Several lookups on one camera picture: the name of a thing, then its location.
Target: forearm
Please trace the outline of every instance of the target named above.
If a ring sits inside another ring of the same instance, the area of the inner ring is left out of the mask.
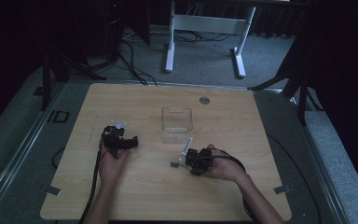
[[[84,221],[85,224],[108,223],[113,191],[109,187],[100,187],[97,197]]]
[[[235,180],[235,183],[240,188],[244,200],[261,223],[283,223],[281,216],[256,187],[249,175],[241,175]]]

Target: wooden table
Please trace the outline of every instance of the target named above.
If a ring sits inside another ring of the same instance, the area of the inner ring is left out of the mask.
[[[210,103],[200,103],[208,97]],[[214,143],[239,159],[261,192],[284,220],[291,211],[269,142],[250,91],[195,87],[92,84],[40,215],[44,219],[80,219],[87,204],[98,142],[110,120],[127,122],[125,138],[138,135],[110,212],[120,220],[249,220],[241,193],[229,181],[192,175],[172,168],[185,144],[163,144],[161,109],[191,108],[192,148]]]

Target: black cable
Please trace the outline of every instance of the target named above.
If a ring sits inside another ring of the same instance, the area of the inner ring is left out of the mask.
[[[205,38],[202,36],[202,34],[194,32],[194,31],[183,31],[180,32],[182,34],[191,34],[193,36],[195,36],[194,39],[189,39],[180,35],[175,35],[174,37],[176,38],[176,40],[181,41],[181,42],[188,42],[188,43],[199,43],[199,42],[207,42],[207,41],[223,41],[225,39],[227,39],[230,35],[227,35],[226,37],[222,38],[222,39],[218,39],[220,36],[222,36],[223,34],[220,34],[214,38]]]
[[[269,133],[266,133],[266,135],[271,138],[272,140],[274,140],[275,143],[277,143],[281,149],[283,149],[283,151],[286,153],[287,157],[289,157],[289,159],[292,161],[292,163],[295,165],[295,167],[298,170],[298,173],[301,175],[301,178],[304,181],[304,184],[306,185],[309,193],[310,193],[310,197],[313,200],[313,203],[315,204],[315,208],[316,208],[316,212],[317,212],[317,216],[318,216],[318,223],[322,223],[322,216],[321,216],[321,209],[319,207],[319,205],[316,203],[316,199],[315,196],[313,195],[312,191],[310,190],[310,185],[308,184],[308,182],[305,179],[305,176],[302,174],[300,168],[298,167],[297,163],[295,162],[295,160],[293,159],[293,157],[289,154],[289,152],[287,151],[287,149],[272,135],[270,135]]]
[[[146,82],[143,78],[141,78],[141,77],[136,73],[135,68],[134,68],[134,66],[133,66],[133,55],[134,55],[133,46],[132,46],[129,42],[125,41],[125,40],[122,40],[122,43],[124,43],[124,44],[126,44],[126,45],[128,45],[128,46],[130,47],[130,49],[131,49],[131,60],[130,60],[130,62],[127,62],[127,60],[124,58],[124,56],[123,56],[121,53],[119,53],[120,58],[126,63],[126,65],[129,67],[129,69],[130,69],[130,71],[132,72],[132,74],[133,74],[139,81],[141,81],[141,83],[142,83],[144,86],[148,86],[147,82]]]
[[[65,147],[63,147],[63,148],[61,148],[60,150],[58,150],[58,151],[54,154],[53,158],[51,159],[51,164],[54,166],[54,168],[55,168],[56,170],[57,170],[57,168],[58,168],[58,165],[56,164],[55,160],[56,160],[58,154],[60,154],[60,153],[63,152],[64,150],[65,150]]]
[[[97,153],[97,161],[95,162],[95,167],[94,167],[94,176],[92,178],[92,186],[91,186],[91,193],[89,194],[89,201],[87,202],[86,208],[83,211],[83,215],[81,216],[80,220],[79,220],[79,224],[82,224],[84,222],[84,219],[86,218],[87,213],[89,212],[91,203],[92,203],[92,199],[94,198],[94,194],[95,194],[95,187],[97,184],[97,177],[98,177],[98,167],[100,166],[100,156],[101,156],[101,148],[98,150]]]
[[[136,66],[133,65],[133,64],[132,64],[132,66],[133,66],[135,69],[137,69],[137,70],[139,70],[139,71],[141,72],[141,73],[138,74],[139,76],[149,77],[150,79],[152,79],[152,81],[154,82],[154,84],[157,86],[157,81],[156,81],[151,75],[149,75],[149,74],[147,74],[146,72],[142,71],[140,68],[136,67]]]
[[[240,168],[246,173],[246,169],[245,166],[242,164],[242,162],[240,162],[237,158],[229,155],[227,152],[225,152],[224,150],[221,149],[217,149],[217,148],[207,148],[207,149],[216,149],[219,151],[222,151],[224,153],[227,154],[227,156],[207,156],[207,157],[199,157],[196,158],[196,160],[203,160],[203,159],[215,159],[215,158],[223,158],[223,159],[229,159],[231,161],[234,161],[235,163],[237,163]],[[246,202],[245,198],[242,196],[242,204],[243,204],[243,209],[245,210],[246,214],[255,222],[255,223],[260,223],[260,221],[257,219],[257,217],[255,216],[255,213],[252,211],[252,208],[249,206],[249,204]]]
[[[147,82],[138,76],[138,74],[132,69],[132,66],[129,62],[127,62],[127,60],[124,58],[124,56],[119,53],[118,56],[120,56],[120,58],[124,61],[124,63],[126,63],[126,65],[130,68],[130,72],[132,73],[133,76],[135,76],[144,86],[147,86]]]

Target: white stand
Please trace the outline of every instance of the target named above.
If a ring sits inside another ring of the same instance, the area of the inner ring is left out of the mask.
[[[175,14],[175,2],[171,1],[171,19],[170,19],[170,44],[167,52],[167,63],[165,70],[171,72],[173,68],[173,54],[175,44],[173,42],[174,30],[187,30],[198,32],[209,32],[229,35],[241,35],[240,44],[234,48],[234,57],[237,64],[238,75],[246,77],[245,68],[242,60],[242,49],[245,44],[246,36],[252,24],[252,18],[255,14],[255,7],[252,7],[250,15],[246,20],[235,20],[225,18],[187,16]]]

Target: small circular hole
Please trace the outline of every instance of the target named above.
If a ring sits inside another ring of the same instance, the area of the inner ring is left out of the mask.
[[[208,105],[211,101],[209,100],[208,97],[202,96],[200,98],[200,103],[202,103],[203,105]]]

